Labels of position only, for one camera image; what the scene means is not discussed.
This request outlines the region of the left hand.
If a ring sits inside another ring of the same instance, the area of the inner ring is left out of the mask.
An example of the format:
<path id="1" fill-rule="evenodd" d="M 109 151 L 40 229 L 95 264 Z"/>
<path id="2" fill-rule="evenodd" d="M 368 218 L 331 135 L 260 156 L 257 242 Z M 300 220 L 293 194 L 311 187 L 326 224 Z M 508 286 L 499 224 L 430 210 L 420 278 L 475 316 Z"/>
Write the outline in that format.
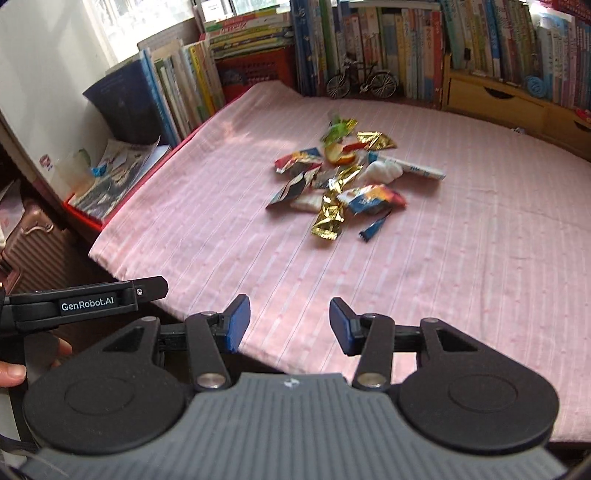
<path id="1" fill-rule="evenodd" d="M 65 340 L 58 339 L 57 353 L 54 355 L 50 368 L 54 369 L 61 365 L 61 360 L 73 353 L 72 346 Z M 2 388 L 11 388 L 22 384 L 26 380 L 27 368 L 21 364 L 11 364 L 2 361 L 0 366 L 0 378 Z"/>

